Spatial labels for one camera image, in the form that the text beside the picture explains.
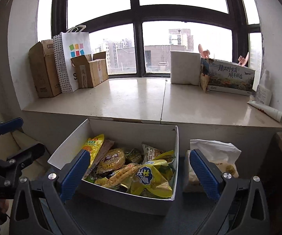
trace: colorful square logo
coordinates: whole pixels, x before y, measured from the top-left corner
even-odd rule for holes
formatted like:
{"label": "colorful square logo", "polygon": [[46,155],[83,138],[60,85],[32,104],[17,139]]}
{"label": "colorful square logo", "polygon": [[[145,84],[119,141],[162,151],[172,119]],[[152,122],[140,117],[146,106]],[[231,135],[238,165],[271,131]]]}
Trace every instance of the colorful square logo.
{"label": "colorful square logo", "polygon": [[80,55],[84,55],[84,50],[83,50],[83,43],[77,43],[77,44],[71,44],[69,46],[70,49],[70,55],[71,57],[76,57]]}

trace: open white box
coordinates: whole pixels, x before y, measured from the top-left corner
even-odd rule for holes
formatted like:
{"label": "open white box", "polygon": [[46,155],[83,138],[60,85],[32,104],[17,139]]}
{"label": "open white box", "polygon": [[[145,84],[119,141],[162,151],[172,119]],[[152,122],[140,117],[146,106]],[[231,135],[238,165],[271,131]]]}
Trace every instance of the open white box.
{"label": "open white box", "polygon": [[48,163],[58,169],[73,160],[79,153],[86,140],[104,133],[106,139],[115,141],[118,147],[142,149],[142,142],[163,151],[174,150],[175,174],[170,186],[173,196],[170,199],[152,199],[132,194],[114,191],[108,188],[82,180],[77,190],[93,199],[105,202],[131,211],[166,215],[176,195],[178,176],[178,127],[172,125],[125,123],[105,120],[85,120],[59,146],[48,160]]}

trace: white tiled window sill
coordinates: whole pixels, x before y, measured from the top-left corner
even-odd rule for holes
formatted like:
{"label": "white tiled window sill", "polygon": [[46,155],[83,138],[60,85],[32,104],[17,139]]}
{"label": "white tiled window sill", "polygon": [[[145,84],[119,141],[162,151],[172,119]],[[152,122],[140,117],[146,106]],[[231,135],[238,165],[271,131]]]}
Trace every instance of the white tiled window sill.
{"label": "white tiled window sill", "polygon": [[247,104],[249,96],[206,92],[199,86],[171,84],[165,78],[109,79],[95,88],[38,99],[26,111],[151,123],[196,123],[277,127]]}

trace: dark window frame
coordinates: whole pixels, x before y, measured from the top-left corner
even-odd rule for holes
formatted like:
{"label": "dark window frame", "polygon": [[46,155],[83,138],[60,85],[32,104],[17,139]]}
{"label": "dark window frame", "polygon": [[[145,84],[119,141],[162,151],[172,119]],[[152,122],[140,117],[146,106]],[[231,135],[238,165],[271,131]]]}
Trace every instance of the dark window frame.
{"label": "dark window frame", "polygon": [[[52,0],[52,36],[67,31],[68,0]],[[142,5],[139,0],[130,0],[131,9],[118,11],[81,23],[84,32],[92,33],[109,27],[133,24],[137,73],[109,75],[123,77],[170,77],[169,73],[146,73],[142,23],[148,21],[182,21],[219,26],[232,32],[232,61],[245,56],[249,51],[249,33],[259,33],[259,24],[248,25],[243,0],[226,0],[228,14],[207,8],[189,5]]]}

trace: metal bolt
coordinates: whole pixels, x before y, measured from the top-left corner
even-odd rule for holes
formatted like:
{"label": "metal bolt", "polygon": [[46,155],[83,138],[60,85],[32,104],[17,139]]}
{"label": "metal bolt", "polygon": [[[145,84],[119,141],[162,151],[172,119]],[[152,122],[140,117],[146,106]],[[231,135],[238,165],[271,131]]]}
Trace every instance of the metal bolt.
{"label": "metal bolt", "polygon": [[258,176],[254,176],[254,177],[253,177],[253,180],[254,180],[255,182],[259,182],[259,181],[260,181],[260,178],[259,178]]}
{"label": "metal bolt", "polygon": [[19,181],[20,181],[20,183],[24,183],[24,182],[27,181],[27,178],[26,177],[22,177]]}
{"label": "metal bolt", "polygon": [[225,178],[225,179],[231,179],[231,174],[230,173],[228,173],[228,172],[225,172],[224,174],[223,174],[223,177]]}
{"label": "metal bolt", "polygon": [[49,176],[48,176],[48,178],[49,179],[55,179],[56,178],[56,174],[55,173],[51,173]]}
{"label": "metal bolt", "polygon": [[4,181],[4,186],[10,186],[10,181],[9,180],[5,180]]}

